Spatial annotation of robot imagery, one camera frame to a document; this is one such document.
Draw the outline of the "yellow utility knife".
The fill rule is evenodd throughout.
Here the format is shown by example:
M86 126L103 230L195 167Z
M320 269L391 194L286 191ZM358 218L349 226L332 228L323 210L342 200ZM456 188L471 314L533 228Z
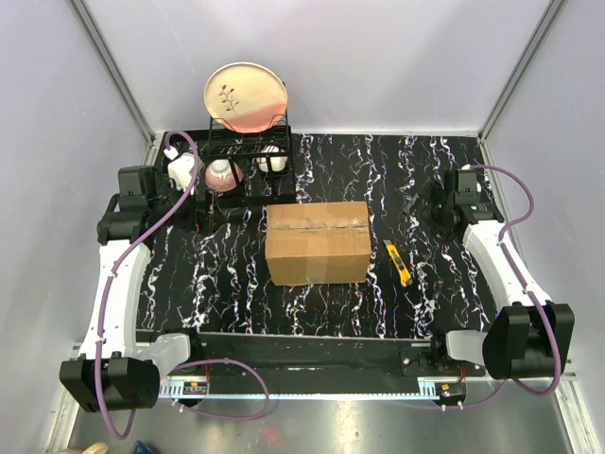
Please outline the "yellow utility knife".
M398 272L401 286L403 288L409 287L412 282L411 273L408 270L403 258L399 254L396 246L389 240L385 240L384 245L387 249L391 262Z

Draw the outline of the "brown cardboard express box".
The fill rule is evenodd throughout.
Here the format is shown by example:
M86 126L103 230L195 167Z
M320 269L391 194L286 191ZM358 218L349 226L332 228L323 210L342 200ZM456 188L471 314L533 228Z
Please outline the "brown cardboard express box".
M276 286L356 284L372 255L364 201L271 205L265 257Z

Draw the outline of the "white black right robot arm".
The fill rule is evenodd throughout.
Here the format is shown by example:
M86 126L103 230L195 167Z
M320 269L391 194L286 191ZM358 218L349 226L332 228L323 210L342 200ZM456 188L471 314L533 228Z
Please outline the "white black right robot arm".
M488 201L478 182L480 165L450 170L426 182L406 206L444 244L457 241L474 259L499 311L486 332L449 330L432 342L429 363L450 375L462 362L499 380L559 382L571 343L575 315L537 284L511 243L513 221Z

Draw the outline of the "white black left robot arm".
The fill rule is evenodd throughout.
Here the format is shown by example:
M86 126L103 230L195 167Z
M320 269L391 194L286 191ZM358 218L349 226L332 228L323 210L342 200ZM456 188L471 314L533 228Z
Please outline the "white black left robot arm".
M186 375L203 365L204 352L188 334L163 334L138 348L136 315L156 233L192 227L197 201L195 165L173 174L156 166L118 172L118 191L96 226L99 278L93 314L75 359L60 366L60 383L86 412L150 409L163 378L178 368Z

